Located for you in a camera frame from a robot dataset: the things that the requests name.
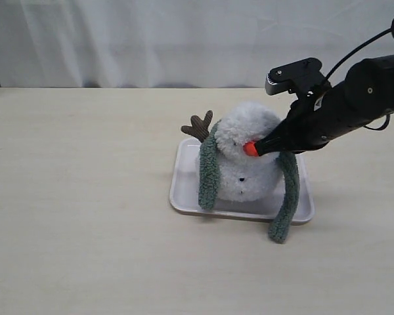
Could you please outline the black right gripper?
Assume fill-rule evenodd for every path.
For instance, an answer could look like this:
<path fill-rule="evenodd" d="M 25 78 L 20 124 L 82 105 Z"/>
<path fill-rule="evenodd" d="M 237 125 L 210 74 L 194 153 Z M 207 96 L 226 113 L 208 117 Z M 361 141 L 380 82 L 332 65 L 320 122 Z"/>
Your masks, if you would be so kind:
<path fill-rule="evenodd" d="M 255 142 L 258 156 L 273 152 L 319 150 L 331 140 L 360 129 L 381 117 L 379 89 L 340 83 L 320 96 L 296 100 L 266 137 Z"/>

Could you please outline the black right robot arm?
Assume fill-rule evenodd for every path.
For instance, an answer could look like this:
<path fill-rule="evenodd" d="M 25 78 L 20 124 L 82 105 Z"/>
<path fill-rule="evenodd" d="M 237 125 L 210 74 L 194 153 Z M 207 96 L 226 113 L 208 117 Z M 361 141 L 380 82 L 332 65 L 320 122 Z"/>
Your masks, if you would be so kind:
<path fill-rule="evenodd" d="M 322 62 L 306 58 L 273 68 L 266 77 L 268 95 L 296 94 L 287 116 L 250 152 L 299 154 L 394 113 L 394 54 L 365 58 L 352 65 L 343 81 L 331 85 Z"/>

